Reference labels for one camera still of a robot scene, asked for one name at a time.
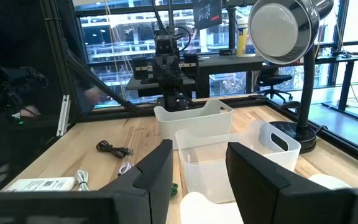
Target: lamp shade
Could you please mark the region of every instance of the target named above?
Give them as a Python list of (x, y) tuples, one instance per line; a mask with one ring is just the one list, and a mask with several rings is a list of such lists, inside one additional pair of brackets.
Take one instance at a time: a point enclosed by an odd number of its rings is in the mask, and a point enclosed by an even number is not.
[(281, 65), (300, 59), (314, 43), (320, 18), (332, 7), (332, 0), (257, 1), (248, 21), (256, 51)]

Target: standing desk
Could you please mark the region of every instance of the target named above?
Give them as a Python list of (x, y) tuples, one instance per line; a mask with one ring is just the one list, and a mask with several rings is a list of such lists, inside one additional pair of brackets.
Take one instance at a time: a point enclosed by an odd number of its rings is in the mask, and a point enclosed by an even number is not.
[[(268, 106), (237, 108), (234, 109), (231, 132), (245, 131), (256, 119), (266, 122), (289, 121)], [(132, 148), (134, 154), (118, 159), (112, 154), (98, 152), (95, 146), (101, 140), (107, 140), (117, 147)], [(124, 162), (140, 161), (160, 142), (155, 117), (78, 123), (5, 186), (5, 189), (17, 179), (69, 177), (81, 169), (89, 172), (89, 188), (98, 190), (117, 178), (118, 170)], [(313, 174), (332, 175), (358, 187), (358, 160), (320, 138), (317, 139), (314, 151), (299, 156), (295, 172), (306, 178)], [(170, 201), (167, 223), (179, 224), (180, 202), (188, 192), (178, 151), (173, 154), (173, 181), (179, 184), (179, 188), (178, 195)]]

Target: green object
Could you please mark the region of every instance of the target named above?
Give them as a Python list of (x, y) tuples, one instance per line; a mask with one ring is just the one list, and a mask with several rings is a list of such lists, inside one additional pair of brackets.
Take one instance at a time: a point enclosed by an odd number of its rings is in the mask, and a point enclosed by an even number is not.
[(178, 194), (178, 184), (172, 183), (171, 198), (174, 198)]

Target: desk lamp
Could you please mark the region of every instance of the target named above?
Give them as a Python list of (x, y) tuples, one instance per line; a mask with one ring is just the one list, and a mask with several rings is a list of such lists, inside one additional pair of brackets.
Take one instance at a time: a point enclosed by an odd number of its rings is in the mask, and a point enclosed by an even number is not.
[(271, 122), (301, 144), (301, 153), (316, 147), (316, 133), (308, 127), (314, 85), (313, 43), (320, 19), (333, 6), (333, 0), (259, 0), (249, 16), (250, 38), (263, 58), (285, 65), (304, 57), (305, 78), (298, 122)]

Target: white plastic bin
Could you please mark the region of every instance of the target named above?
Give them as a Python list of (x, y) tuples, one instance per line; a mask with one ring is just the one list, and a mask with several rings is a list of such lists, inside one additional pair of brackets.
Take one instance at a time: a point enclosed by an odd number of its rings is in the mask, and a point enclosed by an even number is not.
[(229, 134), (233, 109), (220, 100), (208, 100), (202, 108), (168, 112), (161, 106), (154, 108), (158, 132), (162, 139), (171, 139), (178, 149), (175, 133), (187, 130), (196, 137)]
[[(273, 142), (272, 137), (277, 136), (283, 140), (281, 144), (287, 144), (287, 151)], [(197, 138), (180, 130), (176, 138), (188, 191), (199, 192), (214, 203), (234, 200), (225, 162), (228, 142), (239, 142), (291, 171), (301, 148), (297, 141), (265, 121), (254, 121), (239, 134)]]

